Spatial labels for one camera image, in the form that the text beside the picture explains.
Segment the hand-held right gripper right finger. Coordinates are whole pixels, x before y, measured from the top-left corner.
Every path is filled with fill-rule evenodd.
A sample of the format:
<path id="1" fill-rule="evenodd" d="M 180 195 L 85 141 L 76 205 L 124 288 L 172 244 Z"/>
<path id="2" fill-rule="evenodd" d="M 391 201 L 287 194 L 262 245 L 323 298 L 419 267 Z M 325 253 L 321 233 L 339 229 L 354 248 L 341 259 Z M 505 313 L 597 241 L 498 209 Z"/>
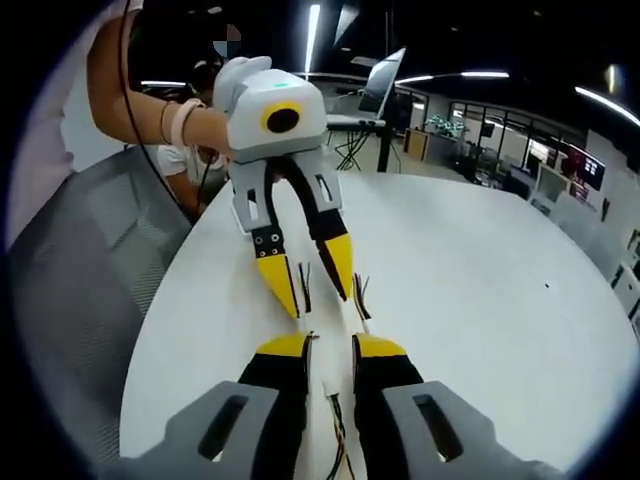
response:
<path id="1" fill-rule="evenodd" d="M 370 479 L 557 479 L 559 470 L 501 445 L 494 423 L 439 381 L 424 381 L 406 351 L 352 337 L 354 423 Z"/>

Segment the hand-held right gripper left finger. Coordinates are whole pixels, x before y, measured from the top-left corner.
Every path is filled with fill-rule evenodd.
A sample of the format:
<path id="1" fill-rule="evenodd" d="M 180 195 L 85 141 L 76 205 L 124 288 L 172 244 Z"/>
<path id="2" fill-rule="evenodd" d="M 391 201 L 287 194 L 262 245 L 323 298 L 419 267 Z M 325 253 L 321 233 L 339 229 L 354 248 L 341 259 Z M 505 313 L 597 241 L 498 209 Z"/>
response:
<path id="1" fill-rule="evenodd" d="M 261 345 L 238 381 L 184 407 L 156 446 L 107 464 L 103 478 L 292 478 L 306 427 L 310 349 L 301 332 Z"/>

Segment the person's left hand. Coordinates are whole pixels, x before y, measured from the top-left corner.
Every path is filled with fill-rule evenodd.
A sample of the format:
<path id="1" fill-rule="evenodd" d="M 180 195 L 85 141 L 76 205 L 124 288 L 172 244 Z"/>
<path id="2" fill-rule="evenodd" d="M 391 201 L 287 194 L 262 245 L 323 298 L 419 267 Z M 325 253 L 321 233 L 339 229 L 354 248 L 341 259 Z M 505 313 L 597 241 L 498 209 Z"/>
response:
<path id="1" fill-rule="evenodd" d="M 227 117 L 223 113 L 214 110 L 205 111 L 204 139 L 201 145 L 224 155 L 228 162 L 235 159 L 235 152 L 229 143 Z"/>

